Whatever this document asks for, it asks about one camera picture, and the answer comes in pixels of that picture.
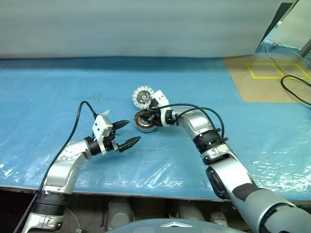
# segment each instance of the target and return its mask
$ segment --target white gear part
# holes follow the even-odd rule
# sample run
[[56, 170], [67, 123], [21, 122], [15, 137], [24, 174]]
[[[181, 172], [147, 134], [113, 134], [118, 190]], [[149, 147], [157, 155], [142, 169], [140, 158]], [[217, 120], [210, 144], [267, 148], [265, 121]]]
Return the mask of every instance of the white gear part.
[[139, 86], [132, 95], [134, 105], [139, 109], [147, 109], [154, 92], [155, 91], [149, 86]]

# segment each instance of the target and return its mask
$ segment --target plastic wrap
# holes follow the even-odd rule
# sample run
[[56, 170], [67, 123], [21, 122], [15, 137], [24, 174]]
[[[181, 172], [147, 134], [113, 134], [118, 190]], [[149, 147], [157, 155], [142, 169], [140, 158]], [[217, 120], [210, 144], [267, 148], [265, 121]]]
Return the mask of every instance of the plastic wrap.
[[[38, 188], [68, 137], [80, 101], [112, 121], [133, 121], [131, 95], [161, 89], [170, 103], [215, 109], [228, 144], [255, 182], [291, 200], [311, 197], [311, 115], [301, 104], [245, 103], [221, 59], [81, 58], [0, 60], [0, 185]], [[83, 109], [73, 140], [91, 134]], [[80, 170], [75, 191], [184, 199], [216, 199], [206, 166], [186, 132], [133, 123], [116, 141], [141, 140], [123, 153], [97, 155]]]

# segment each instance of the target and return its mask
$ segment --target wire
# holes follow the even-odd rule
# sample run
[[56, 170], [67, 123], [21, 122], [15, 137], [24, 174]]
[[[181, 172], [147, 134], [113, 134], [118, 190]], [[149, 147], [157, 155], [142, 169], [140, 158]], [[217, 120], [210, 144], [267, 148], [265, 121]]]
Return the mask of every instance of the wire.
[[[225, 135], [225, 125], [224, 125], [224, 122], [223, 122], [222, 118], [220, 117], [220, 115], [219, 115], [215, 110], [213, 110], [213, 109], [211, 109], [211, 108], [206, 108], [206, 107], [201, 107], [201, 108], [204, 109], [204, 110], [208, 110], [208, 111], [212, 112], [213, 114], [215, 114], [215, 115], [217, 116], [217, 118], [219, 119], [220, 124], [221, 124], [221, 126], [222, 126], [222, 138], [224, 138], [224, 135]], [[175, 123], [178, 121], [178, 119], [179, 119], [183, 114], [186, 114], [187, 112], [190, 112], [190, 111], [193, 111], [193, 110], [196, 110], [196, 108], [190, 108], [190, 109], [188, 109], [188, 110], [182, 112], [181, 114], [179, 114], [179, 115], [176, 117], [176, 119], [175, 119], [175, 121], [173, 122], [173, 124], [175, 124]]]
[[299, 81], [303, 82], [304, 84], [308, 85], [309, 87], [311, 87], [311, 84], [310, 83], [307, 83], [304, 79], [301, 79], [299, 77], [296, 77], [294, 75], [286, 75], [284, 76], [282, 79], [281, 79], [281, 85], [282, 87], [287, 90], [289, 93], [291, 93], [293, 96], [295, 96], [297, 99], [299, 99], [301, 102], [307, 104], [307, 105], [310, 105], [311, 106], [311, 103], [310, 102], [307, 102], [303, 99], [301, 99], [297, 94], [295, 94], [293, 91], [291, 91], [290, 89], [288, 89], [285, 85], [284, 85], [284, 79], [285, 78], [288, 78], [288, 77], [292, 77], [292, 78], [295, 78], [295, 79], [298, 79]]
[[173, 107], [173, 106], [190, 106], [190, 107], [193, 107], [195, 109], [198, 109], [200, 110], [206, 117], [207, 119], [210, 121], [212, 127], [214, 129], [216, 129], [212, 119], [209, 117], [209, 115], [203, 110], [203, 108], [197, 106], [197, 105], [194, 105], [194, 104], [190, 104], [190, 103], [172, 103], [172, 104], [168, 104], [168, 105], [165, 105], [165, 106], [162, 106], [162, 107], [157, 107], [157, 108], [151, 108], [151, 110], [159, 110], [159, 109], [162, 109], [162, 108], [167, 108], [167, 107]]
[[72, 128], [72, 130], [71, 130], [71, 133], [70, 133], [68, 139], [66, 140], [66, 142], [63, 144], [62, 148], [59, 150], [59, 152], [55, 155], [55, 157], [53, 158], [52, 162], [50, 163], [48, 169], [46, 170], [46, 172], [45, 172], [45, 174], [44, 174], [44, 176], [43, 176], [43, 179], [42, 179], [41, 184], [40, 184], [40, 186], [39, 186], [39, 188], [38, 188], [38, 190], [37, 190], [37, 193], [35, 193], [33, 199], [32, 199], [31, 202], [29, 203], [29, 205], [28, 205], [26, 211], [24, 212], [22, 218], [20, 219], [20, 221], [19, 221], [18, 225], [16, 226], [15, 230], [13, 231], [13, 233], [17, 233], [18, 230], [19, 230], [19, 228], [20, 228], [21, 225], [23, 224], [23, 222], [24, 222], [26, 216], [27, 216], [28, 213], [30, 212], [31, 207], [33, 206], [33, 204], [34, 204], [36, 198], [38, 197], [38, 192], [40, 192], [40, 191], [42, 190], [42, 187], [43, 187], [43, 185], [44, 185], [45, 179], [46, 179], [46, 177], [47, 177], [47, 175], [48, 175], [48, 173], [49, 173], [50, 168], [52, 167], [52, 165], [53, 165], [54, 162], [57, 160], [57, 158], [58, 158], [58, 156], [60, 155], [60, 153], [64, 150], [64, 148], [66, 147], [66, 145], [67, 145], [67, 144], [69, 143], [69, 141], [71, 140], [73, 134], [75, 133], [76, 128], [77, 128], [77, 125], [78, 125], [78, 122], [79, 122], [80, 113], [81, 113], [81, 109], [82, 109], [83, 104], [86, 104], [86, 105], [89, 107], [89, 109], [91, 110], [91, 112], [92, 112], [94, 118], [96, 118], [97, 113], [94, 111], [94, 109], [91, 107], [91, 105], [90, 105], [87, 101], [82, 101], [82, 102], [79, 104], [78, 111], [77, 111], [77, 116], [76, 116], [76, 120], [75, 120], [75, 122], [74, 122], [73, 128]]
[[81, 229], [79, 220], [78, 220], [78, 218], [76, 217], [76, 215], [74, 215], [74, 213], [73, 213], [68, 207], [66, 207], [66, 210], [68, 210], [68, 212], [72, 214], [72, 216], [74, 217], [74, 219], [75, 219], [75, 220], [77, 221], [77, 223], [78, 223], [79, 229]]
[[[282, 70], [284, 73], [286, 73], [286, 74], [288, 74], [288, 75], [295, 76], [295, 75], [293, 75], [293, 74], [287, 72], [285, 69], [283, 69], [283, 68], [279, 65], [279, 63], [276, 61], [276, 59], [274, 59], [274, 57], [271, 56], [271, 54], [268, 52], [268, 49], [267, 49], [267, 41], [268, 41], [268, 40], [270, 40], [270, 39], [267, 39], [267, 40], [265, 40], [265, 42], [264, 42], [264, 49], [265, 49], [266, 54], [271, 58], [272, 61], [274, 61], [274, 63], [276, 64], [276, 66], [277, 66], [280, 70]], [[298, 57], [300, 57], [302, 60], [304, 60], [304, 61], [307, 63], [307, 65], [311, 66], [311, 64], [308, 62], [308, 60], [306, 60], [305, 58], [301, 57], [298, 53], [296, 53], [296, 52], [293, 51], [292, 49], [286, 47], [286, 46], [283, 45], [283, 44], [278, 44], [278, 45], [281, 45], [281, 46], [285, 47], [286, 49], [290, 50], [291, 52], [293, 52], [294, 54], [296, 54]]]

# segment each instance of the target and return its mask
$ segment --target black cable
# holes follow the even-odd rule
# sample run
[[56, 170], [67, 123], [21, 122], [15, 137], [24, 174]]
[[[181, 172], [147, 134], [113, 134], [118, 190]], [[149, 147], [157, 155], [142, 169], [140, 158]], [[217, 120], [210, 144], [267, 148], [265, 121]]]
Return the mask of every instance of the black cable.
[[52, 167], [52, 165], [53, 165], [54, 162], [57, 160], [57, 158], [58, 158], [58, 156], [60, 155], [60, 153], [64, 150], [64, 148], [66, 147], [66, 145], [67, 145], [67, 144], [69, 143], [69, 141], [71, 140], [73, 134], [75, 133], [76, 128], [77, 128], [77, 125], [78, 125], [78, 122], [79, 122], [80, 113], [81, 113], [81, 109], [82, 109], [83, 104], [86, 104], [86, 105], [90, 108], [90, 110], [91, 110], [91, 112], [92, 112], [92, 114], [93, 114], [93, 116], [94, 116], [94, 119], [96, 118], [97, 113], [94, 111], [94, 109], [91, 107], [91, 105], [90, 105], [87, 101], [82, 101], [82, 102], [79, 104], [78, 111], [77, 111], [77, 116], [76, 116], [76, 120], [75, 120], [75, 122], [74, 122], [72, 131], [71, 131], [71, 133], [70, 133], [68, 139], [66, 140], [66, 142], [63, 144], [62, 148], [59, 150], [59, 152], [55, 155], [55, 157], [53, 158], [52, 162], [50, 163], [48, 169], [46, 170], [46, 172], [45, 172], [45, 174], [44, 174], [44, 176], [43, 176], [43, 179], [42, 179], [41, 184], [40, 184], [40, 186], [39, 186], [39, 188], [38, 188], [38, 190], [37, 190], [37, 193], [35, 193], [33, 199], [32, 199], [31, 202], [29, 203], [29, 205], [28, 205], [26, 211], [24, 212], [22, 218], [20, 219], [20, 221], [19, 221], [18, 225], [16, 226], [15, 230], [13, 231], [13, 233], [17, 233], [18, 230], [19, 230], [19, 228], [20, 228], [21, 225], [23, 224], [25, 218], [27, 217], [27, 215], [29, 214], [29, 212], [30, 212], [30, 210], [31, 210], [31, 207], [33, 206], [33, 204], [34, 204], [36, 198], [38, 197], [38, 192], [42, 191], [42, 187], [43, 187], [43, 185], [44, 185], [45, 179], [46, 179], [46, 177], [47, 177], [47, 175], [48, 175], [48, 173], [49, 173], [50, 168]]
[[168, 104], [168, 105], [165, 105], [165, 106], [162, 106], [162, 107], [151, 108], [151, 110], [159, 110], [159, 109], [162, 109], [162, 108], [173, 107], [173, 106], [190, 106], [190, 107], [193, 107], [195, 109], [200, 110], [207, 117], [207, 119], [210, 121], [210, 123], [212, 124], [212, 127], [216, 130], [216, 127], [215, 127], [212, 119], [209, 117], [209, 115], [203, 110], [203, 108], [201, 108], [201, 107], [199, 107], [197, 105], [194, 105], [194, 104], [190, 104], [190, 103], [172, 103], [172, 104]]
[[284, 79], [285, 79], [285, 78], [288, 78], [288, 77], [292, 77], [292, 78], [294, 78], [294, 79], [298, 79], [299, 81], [303, 82], [304, 84], [308, 85], [309, 87], [311, 87], [311, 84], [308, 83], [308, 82], [306, 82], [306, 81], [304, 81], [303, 79], [301, 79], [301, 78], [299, 78], [299, 77], [294, 76], [294, 75], [285, 75], [285, 76], [281, 79], [281, 85], [282, 85], [282, 87], [283, 87], [285, 90], [287, 90], [289, 93], [291, 93], [291, 94], [292, 94], [293, 96], [295, 96], [297, 99], [299, 99], [301, 102], [303, 102], [303, 103], [305, 103], [305, 104], [311, 106], [311, 103], [310, 103], [310, 102], [307, 102], [307, 101], [301, 99], [297, 94], [295, 94], [293, 91], [291, 91], [290, 89], [288, 89], [288, 88], [284, 85]]
[[[224, 122], [223, 122], [223, 119], [220, 117], [220, 115], [219, 115], [215, 110], [213, 110], [213, 109], [211, 109], [211, 108], [206, 108], [206, 107], [201, 107], [201, 108], [204, 109], [204, 110], [208, 110], [208, 111], [210, 111], [210, 112], [212, 112], [213, 114], [216, 115], [216, 117], [219, 119], [219, 122], [220, 122], [220, 124], [221, 124], [221, 126], [222, 126], [222, 138], [224, 138], [224, 136], [225, 136], [225, 124], [224, 124]], [[185, 114], [185, 113], [187, 113], [187, 112], [191, 112], [191, 111], [196, 110], [196, 109], [197, 109], [197, 108], [190, 108], [190, 109], [188, 109], [188, 110], [182, 112], [181, 114], [179, 114], [179, 115], [176, 117], [176, 119], [175, 119], [175, 121], [173, 122], [173, 124], [175, 124], [175, 123], [178, 121], [178, 119], [179, 119], [183, 114]]]

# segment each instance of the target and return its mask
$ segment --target white wall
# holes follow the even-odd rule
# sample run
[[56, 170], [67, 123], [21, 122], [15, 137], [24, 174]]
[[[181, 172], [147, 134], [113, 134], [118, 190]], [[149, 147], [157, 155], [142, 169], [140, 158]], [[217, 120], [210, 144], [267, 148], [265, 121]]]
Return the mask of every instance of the white wall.
[[0, 0], [0, 57], [254, 53], [280, 0]]
[[311, 39], [311, 0], [299, 0], [269, 39], [302, 48]]

